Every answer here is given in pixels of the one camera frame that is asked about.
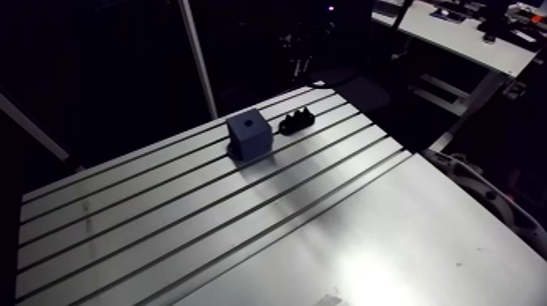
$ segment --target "metal frame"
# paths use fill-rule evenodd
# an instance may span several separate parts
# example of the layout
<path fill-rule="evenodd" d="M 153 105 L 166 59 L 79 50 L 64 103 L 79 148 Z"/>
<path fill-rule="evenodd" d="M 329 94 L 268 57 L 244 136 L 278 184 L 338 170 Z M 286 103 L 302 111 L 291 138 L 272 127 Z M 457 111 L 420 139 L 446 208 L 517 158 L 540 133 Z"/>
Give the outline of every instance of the metal frame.
<path fill-rule="evenodd" d="M 454 134 L 463 126 L 469 117 L 475 114 L 486 102 L 509 80 L 509 77 L 502 72 L 489 71 L 483 80 L 475 87 L 467 97 L 463 105 L 466 110 L 460 115 L 456 123 L 443 133 L 431 146 L 430 150 L 440 152 L 453 139 Z"/>
<path fill-rule="evenodd" d="M 47 135 L 40 127 L 30 120 L 17 106 L 15 106 L 4 94 L 0 93 L 0 109 L 6 113 L 18 126 L 24 129 L 32 138 L 40 142 L 51 154 L 65 164 L 70 165 L 70 155 L 53 138 Z"/>
<path fill-rule="evenodd" d="M 198 32 L 195 29 L 194 17 L 190 8 L 190 0 L 178 0 L 178 4 L 181 8 L 182 18 L 184 19 L 184 25 L 186 27 L 188 39 L 190 40 L 192 53 L 194 53 L 195 65 L 198 68 L 199 79 L 201 80 L 201 86 L 203 87 L 207 108 L 211 115 L 211 119 L 215 120 L 218 118 L 217 106 L 215 104 L 215 98 L 212 95 L 212 88 L 207 74 L 207 67 L 205 66 L 205 59 L 203 59 L 201 45 L 199 44 Z"/>

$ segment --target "equipment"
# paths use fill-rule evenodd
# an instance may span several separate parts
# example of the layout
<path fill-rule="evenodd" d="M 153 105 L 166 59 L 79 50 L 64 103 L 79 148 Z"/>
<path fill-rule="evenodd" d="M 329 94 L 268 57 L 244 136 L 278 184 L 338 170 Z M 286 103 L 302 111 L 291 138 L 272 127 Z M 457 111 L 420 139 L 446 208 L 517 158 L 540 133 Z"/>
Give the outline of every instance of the equipment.
<path fill-rule="evenodd" d="M 431 150 L 424 151 L 423 155 L 547 260 L 545 229 L 532 215 L 484 179 L 479 173 L 482 171 L 469 164 L 465 156 Z"/>

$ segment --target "black object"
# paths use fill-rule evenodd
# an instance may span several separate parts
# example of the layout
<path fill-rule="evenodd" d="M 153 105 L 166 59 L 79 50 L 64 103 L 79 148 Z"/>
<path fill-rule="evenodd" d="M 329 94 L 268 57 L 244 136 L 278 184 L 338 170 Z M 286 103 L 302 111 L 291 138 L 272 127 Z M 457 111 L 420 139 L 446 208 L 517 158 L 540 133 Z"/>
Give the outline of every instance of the black object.
<path fill-rule="evenodd" d="M 399 15 L 400 6 L 390 2 L 378 0 L 374 4 L 373 11 L 388 17 L 396 17 L 397 15 Z"/>
<path fill-rule="evenodd" d="M 485 33 L 483 36 L 483 41 L 487 44 L 493 44 L 496 42 L 496 36 L 492 35 L 491 33 Z"/>
<path fill-rule="evenodd" d="M 293 116 L 287 115 L 285 120 L 279 123 L 279 133 L 285 136 L 292 135 L 313 125 L 313 123 L 315 123 L 315 115 L 304 107 L 302 111 L 295 111 Z"/>
<path fill-rule="evenodd" d="M 466 19 L 464 15 L 454 13 L 452 11 L 447 11 L 443 8 L 438 8 L 437 11 L 432 12 L 430 15 L 436 18 L 440 18 L 442 20 L 454 22 L 456 24 L 460 24 L 463 20 Z"/>
<path fill-rule="evenodd" d="M 234 160 L 249 161 L 272 150 L 272 127 L 255 109 L 226 120 L 230 134 L 228 155 Z"/>
<path fill-rule="evenodd" d="M 508 21 L 505 22 L 494 22 L 489 23 L 484 21 L 482 24 L 477 27 L 479 31 L 484 32 L 483 39 L 486 41 L 487 36 L 499 37 L 506 42 L 510 42 L 514 45 L 520 46 L 531 52 L 537 52 L 545 44 L 545 38 L 541 36 L 536 30 L 528 29 L 521 26 L 519 23 L 510 24 Z M 515 34 L 516 31 L 520 31 L 529 37 L 534 38 L 535 41 L 531 42 L 526 40 L 519 35 Z"/>

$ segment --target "black part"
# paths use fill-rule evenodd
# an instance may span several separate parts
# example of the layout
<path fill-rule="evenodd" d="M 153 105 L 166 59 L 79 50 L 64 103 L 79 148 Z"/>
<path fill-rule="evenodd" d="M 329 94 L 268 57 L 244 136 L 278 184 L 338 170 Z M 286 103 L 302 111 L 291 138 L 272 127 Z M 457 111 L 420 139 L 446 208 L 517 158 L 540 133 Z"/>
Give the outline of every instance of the black part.
<path fill-rule="evenodd" d="M 285 120 L 279 123 L 279 133 L 285 136 L 292 135 L 314 123 L 315 115 L 307 107 L 304 107 L 301 111 L 295 111 L 293 116 L 287 115 Z"/>

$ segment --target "gray cube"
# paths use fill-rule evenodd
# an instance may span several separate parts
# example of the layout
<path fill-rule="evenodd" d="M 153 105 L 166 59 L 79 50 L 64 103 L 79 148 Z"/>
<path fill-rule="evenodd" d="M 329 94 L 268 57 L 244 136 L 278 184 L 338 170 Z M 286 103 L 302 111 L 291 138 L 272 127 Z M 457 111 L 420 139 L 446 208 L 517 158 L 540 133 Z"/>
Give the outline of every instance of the gray cube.
<path fill-rule="evenodd" d="M 230 133 L 229 154 L 233 159 L 249 161 L 272 150 L 272 127 L 255 109 L 226 120 Z"/>

